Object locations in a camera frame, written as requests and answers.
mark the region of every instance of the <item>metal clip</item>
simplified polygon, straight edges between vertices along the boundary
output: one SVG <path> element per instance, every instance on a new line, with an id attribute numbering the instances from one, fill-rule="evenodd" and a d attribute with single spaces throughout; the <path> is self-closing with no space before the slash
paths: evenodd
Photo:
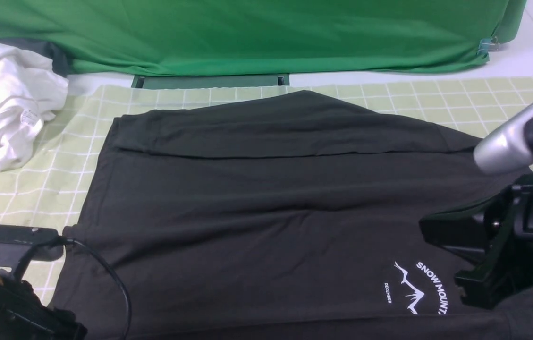
<path id="1" fill-rule="evenodd" d="M 486 38 L 480 40 L 480 45 L 478 45 L 478 52 L 476 54 L 482 55 L 489 52 L 499 51 L 501 44 L 498 42 L 497 37 Z"/>

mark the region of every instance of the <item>clothing tag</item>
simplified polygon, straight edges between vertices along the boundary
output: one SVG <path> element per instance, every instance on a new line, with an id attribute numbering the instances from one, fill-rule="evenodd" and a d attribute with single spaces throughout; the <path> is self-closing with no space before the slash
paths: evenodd
<path id="1" fill-rule="evenodd" d="M 30 127 L 35 127 L 35 124 L 40 119 L 37 113 L 31 112 L 30 110 L 24 110 L 21 114 L 21 123 L 29 125 Z"/>

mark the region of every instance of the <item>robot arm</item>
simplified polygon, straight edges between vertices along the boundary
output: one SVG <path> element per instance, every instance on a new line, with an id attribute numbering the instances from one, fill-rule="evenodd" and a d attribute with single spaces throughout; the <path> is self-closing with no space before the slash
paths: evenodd
<path id="1" fill-rule="evenodd" d="M 533 104 L 474 150 L 478 167 L 501 174 L 533 164 Z M 533 174 L 498 195 L 420 220 L 424 240 L 475 265 L 455 275 L 463 303 L 493 308 L 533 286 Z"/>

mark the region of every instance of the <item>green panel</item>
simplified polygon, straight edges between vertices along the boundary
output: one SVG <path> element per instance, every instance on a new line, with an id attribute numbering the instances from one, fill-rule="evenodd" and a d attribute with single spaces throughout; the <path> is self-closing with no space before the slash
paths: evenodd
<path id="1" fill-rule="evenodd" d="M 487 62 L 515 1 L 0 0 L 0 37 L 53 41 L 80 73 L 449 72 Z"/>
<path id="2" fill-rule="evenodd" d="M 289 75 L 255 76 L 186 76 L 186 77 L 145 77 L 136 76 L 134 88 L 148 90 L 176 88 L 215 88 L 215 87 L 258 87 L 289 85 Z"/>
<path id="3" fill-rule="evenodd" d="M 527 0 L 510 0 L 506 13 L 503 16 L 499 28 L 495 32 L 498 43 L 508 43 L 514 40 L 523 19 Z"/>

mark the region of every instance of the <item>black t-shirt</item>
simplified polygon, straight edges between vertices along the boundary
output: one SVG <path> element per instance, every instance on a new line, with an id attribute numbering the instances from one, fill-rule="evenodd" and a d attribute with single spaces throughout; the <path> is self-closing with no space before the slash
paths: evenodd
<path id="1" fill-rule="evenodd" d="M 64 234 L 121 276 L 135 340 L 533 340 L 533 288 L 461 304 L 471 266 L 417 223 L 528 171 L 485 176 L 478 142 L 307 91 L 123 116 Z M 53 305 L 89 340 L 121 332 L 121 293 L 81 249 Z"/>

